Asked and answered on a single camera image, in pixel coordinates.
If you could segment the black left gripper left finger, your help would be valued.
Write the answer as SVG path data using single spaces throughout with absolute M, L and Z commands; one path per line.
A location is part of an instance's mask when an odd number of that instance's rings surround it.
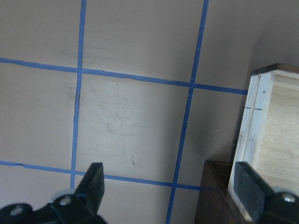
M 90 212 L 97 214 L 104 192 L 103 164 L 102 162 L 92 163 L 76 188 L 74 195 Z

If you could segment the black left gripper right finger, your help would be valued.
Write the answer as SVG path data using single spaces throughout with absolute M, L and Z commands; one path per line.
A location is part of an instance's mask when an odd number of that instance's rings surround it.
M 235 163 L 234 192 L 254 222 L 274 196 L 273 189 L 244 161 Z

